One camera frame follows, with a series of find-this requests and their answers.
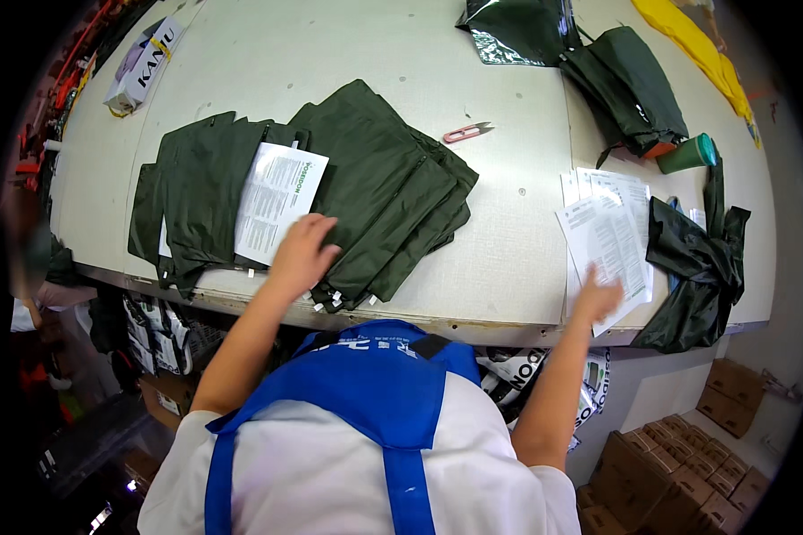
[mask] white table surface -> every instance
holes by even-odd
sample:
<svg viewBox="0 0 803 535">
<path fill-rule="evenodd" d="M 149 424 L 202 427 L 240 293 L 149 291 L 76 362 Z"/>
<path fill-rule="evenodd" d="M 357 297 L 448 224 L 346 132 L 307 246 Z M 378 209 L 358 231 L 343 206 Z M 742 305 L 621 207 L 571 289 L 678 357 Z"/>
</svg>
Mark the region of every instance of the white table surface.
<svg viewBox="0 0 803 535">
<path fill-rule="evenodd" d="M 565 241 L 554 216 L 563 207 L 559 174 L 594 167 L 604 142 L 582 97 L 559 70 L 482 64 L 469 34 L 453 27 L 463 4 L 155 4 L 75 105 L 54 178 L 52 229 L 79 263 L 124 274 L 126 281 L 155 280 L 151 264 L 128 254 L 127 240 L 139 167 L 155 160 L 163 134 L 231 110 L 251 121 L 286 123 L 303 103 L 321 102 L 362 78 L 408 124 L 435 139 L 470 123 L 497 125 L 451 145 L 480 173 L 468 197 L 472 217 L 452 244 L 419 263 L 392 301 L 329 317 L 304 300 L 292 306 L 287 322 L 324 328 L 338 325 L 341 317 L 351 322 L 402 317 L 476 343 L 549 345 L 553 338 L 541 337 L 561 323 L 566 277 Z M 138 111 L 114 118 L 101 103 L 118 65 L 114 59 L 124 56 L 142 29 L 173 13 L 187 28 L 171 63 L 158 73 Z M 669 78 L 690 134 L 707 132 L 717 141 L 725 160 L 726 204 L 753 212 L 746 235 L 746 292 L 729 322 L 765 322 L 776 236 L 764 152 L 707 77 L 648 27 L 629 0 L 575 2 L 575 18 L 592 36 L 617 26 L 617 20 L 633 27 Z M 658 198 L 677 195 L 685 211 L 703 208 L 704 169 L 663 176 L 653 162 L 620 151 L 603 169 L 641 177 Z M 195 301 L 237 312 L 263 281 L 246 272 L 209 271 Z M 621 330 L 635 333 L 663 302 L 662 272 L 655 274 L 654 287 L 653 303 L 626 316 Z"/>
</svg>

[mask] blue apron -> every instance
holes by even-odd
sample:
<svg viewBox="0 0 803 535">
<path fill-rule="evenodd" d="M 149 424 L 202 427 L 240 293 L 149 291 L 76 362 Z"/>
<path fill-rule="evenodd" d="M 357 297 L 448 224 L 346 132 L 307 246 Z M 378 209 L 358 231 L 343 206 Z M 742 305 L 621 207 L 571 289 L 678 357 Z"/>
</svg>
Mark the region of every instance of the blue apron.
<svg viewBox="0 0 803 535">
<path fill-rule="evenodd" d="M 238 427 L 277 400 L 321 407 L 379 444 L 396 535 L 433 534 L 420 450 L 433 443 L 447 370 L 480 384 L 470 346 L 397 319 L 306 337 L 244 407 L 206 426 L 217 439 L 205 487 L 205 534 L 232 532 Z"/>
</svg>

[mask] box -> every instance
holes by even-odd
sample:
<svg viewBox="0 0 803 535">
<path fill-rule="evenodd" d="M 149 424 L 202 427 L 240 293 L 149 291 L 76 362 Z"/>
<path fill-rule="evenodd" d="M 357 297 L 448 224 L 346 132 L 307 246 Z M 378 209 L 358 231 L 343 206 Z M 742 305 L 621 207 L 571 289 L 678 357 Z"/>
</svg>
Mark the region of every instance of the box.
<svg viewBox="0 0 803 535">
<path fill-rule="evenodd" d="M 128 476 L 134 480 L 139 492 L 145 496 L 145 493 L 149 491 L 151 482 L 155 480 L 161 463 L 155 461 L 151 455 L 145 453 L 142 449 L 133 448 L 125 454 L 123 464 Z"/>
<path fill-rule="evenodd" d="M 735 506 L 719 493 L 713 492 L 693 519 L 687 523 L 684 533 L 685 535 L 705 535 L 721 531 L 727 535 L 736 535 L 742 517 L 743 513 L 738 511 Z"/>
<path fill-rule="evenodd" d="M 661 422 L 663 422 L 664 425 L 672 429 L 672 432 L 674 432 L 676 436 L 680 436 L 682 433 L 684 433 L 687 429 L 690 428 L 690 424 L 678 414 L 670 414 L 669 416 L 661 420 Z"/>
<path fill-rule="evenodd" d="M 660 422 L 650 422 L 642 430 L 659 446 L 663 446 L 667 440 L 674 436 L 672 430 Z"/>
<path fill-rule="evenodd" d="M 685 432 L 681 434 L 682 439 L 687 444 L 690 444 L 696 449 L 701 450 L 711 440 L 711 436 L 702 431 L 697 425 L 690 425 Z"/>
<path fill-rule="evenodd" d="M 146 410 L 155 420 L 173 431 L 177 430 L 190 410 L 196 391 L 195 381 L 193 376 L 184 377 L 168 371 L 161 371 L 160 377 L 146 373 L 139 379 Z"/>
<path fill-rule="evenodd" d="M 710 386 L 706 386 L 699 398 L 696 409 L 711 420 L 723 425 L 728 413 L 737 407 L 737 401 L 720 394 Z"/>
<path fill-rule="evenodd" d="M 612 432 L 589 485 L 628 531 L 640 527 L 672 483 L 619 432 Z"/>
<path fill-rule="evenodd" d="M 765 380 L 759 373 L 728 358 L 713 361 L 705 384 L 753 412 L 765 394 Z"/>
<path fill-rule="evenodd" d="M 705 447 L 702 448 L 702 453 L 707 455 L 708 459 L 718 463 L 718 465 L 723 465 L 725 460 L 728 459 L 731 450 L 716 438 L 712 438 L 708 444 L 705 444 Z"/>
<path fill-rule="evenodd" d="M 161 65 L 169 60 L 183 31 L 182 25 L 172 17 L 167 17 L 152 24 L 137 37 L 129 56 L 146 41 L 149 43 L 142 48 L 133 67 L 120 80 L 113 80 L 104 97 L 104 104 L 114 115 L 131 113 L 145 100 L 152 80 Z"/>
<path fill-rule="evenodd" d="M 742 513 L 751 513 L 770 485 L 770 480 L 751 466 L 728 500 Z"/>
<path fill-rule="evenodd" d="M 579 512 L 579 529 L 583 535 L 626 535 L 628 530 L 603 505 L 594 505 Z"/>
<path fill-rule="evenodd" d="M 643 456 L 649 463 L 663 470 L 664 473 L 673 473 L 681 465 L 672 455 L 666 452 L 663 446 L 657 446 L 648 453 L 643 454 Z"/>
<path fill-rule="evenodd" d="M 740 457 L 732 453 L 729 453 L 723 465 L 717 468 L 717 472 L 726 474 L 728 479 L 737 481 L 738 483 L 740 483 L 743 476 L 746 475 L 747 470 L 749 470 L 747 463 L 741 461 Z"/>
<path fill-rule="evenodd" d="M 656 442 L 652 440 L 652 438 L 645 434 L 642 429 L 631 431 L 624 435 L 624 437 L 630 442 L 640 453 L 646 453 L 648 451 L 653 450 L 658 446 Z"/>
<path fill-rule="evenodd" d="M 591 486 L 584 485 L 577 489 L 577 507 L 585 509 L 600 504 L 601 502 L 595 498 L 595 491 L 592 490 Z"/>
<path fill-rule="evenodd" d="M 718 462 L 712 461 L 707 455 L 700 452 L 691 455 L 684 462 L 684 465 L 690 470 L 693 470 L 693 472 L 702 479 L 707 479 L 708 476 L 716 472 L 717 468 L 720 466 Z"/>
<path fill-rule="evenodd" d="M 696 474 L 689 470 L 685 470 L 685 472 L 689 473 L 689 477 L 695 477 L 698 480 L 699 476 Z M 688 490 L 684 484 L 671 483 L 637 533 L 642 535 L 681 533 L 687 522 L 698 513 L 699 507 L 701 507 L 699 500 L 707 499 L 712 492 L 710 489 L 690 487 L 691 490 Z"/>
<path fill-rule="evenodd" d="M 673 437 L 666 441 L 666 444 L 663 446 L 663 449 L 669 455 L 672 455 L 678 464 L 684 464 L 684 462 L 693 454 L 696 453 L 696 450 L 690 444 L 684 442 L 681 438 Z"/>
<path fill-rule="evenodd" d="M 713 493 L 713 488 L 702 480 L 688 466 L 681 466 L 672 473 L 672 481 L 682 487 L 684 491 L 696 502 L 698 509 Z"/>
<path fill-rule="evenodd" d="M 717 468 L 717 472 L 708 476 L 707 483 L 719 492 L 723 498 L 728 498 L 735 491 L 735 487 L 740 483 L 740 480 L 729 478 L 728 474 L 720 472 L 720 469 Z"/>
</svg>

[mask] pink scissors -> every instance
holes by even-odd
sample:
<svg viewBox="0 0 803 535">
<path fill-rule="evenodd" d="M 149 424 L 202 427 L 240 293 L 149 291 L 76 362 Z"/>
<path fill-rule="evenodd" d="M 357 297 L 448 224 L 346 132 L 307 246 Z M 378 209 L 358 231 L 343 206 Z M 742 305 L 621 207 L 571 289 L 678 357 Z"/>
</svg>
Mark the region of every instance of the pink scissors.
<svg viewBox="0 0 803 535">
<path fill-rule="evenodd" d="M 446 143 L 455 143 L 456 141 L 474 138 L 477 135 L 492 131 L 494 127 L 489 127 L 489 124 L 491 124 L 490 121 L 485 121 L 484 123 L 476 123 L 471 124 L 468 127 L 458 128 L 457 130 L 453 130 L 448 134 L 444 134 L 443 141 Z"/>
</svg>

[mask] hand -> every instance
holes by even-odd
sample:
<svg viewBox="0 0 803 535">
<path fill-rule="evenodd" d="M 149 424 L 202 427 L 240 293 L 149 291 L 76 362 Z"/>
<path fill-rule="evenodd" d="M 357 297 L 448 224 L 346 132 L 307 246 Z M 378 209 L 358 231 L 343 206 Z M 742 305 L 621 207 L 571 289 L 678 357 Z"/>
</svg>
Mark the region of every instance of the hand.
<svg viewBox="0 0 803 535">
<path fill-rule="evenodd" d="M 307 214 L 286 233 L 265 284 L 272 285 L 288 303 L 315 286 L 342 251 L 338 245 L 321 248 L 321 242 L 336 221 L 337 218 L 321 214 Z"/>
<path fill-rule="evenodd" d="M 621 281 L 599 286 L 595 278 L 598 268 L 594 263 L 589 265 L 586 273 L 586 285 L 577 296 L 573 315 L 580 321 L 589 322 L 591 325 L 599 323 L 607 314 L 618 308 L 624 289 L 621 287 Z"/>
</svg>

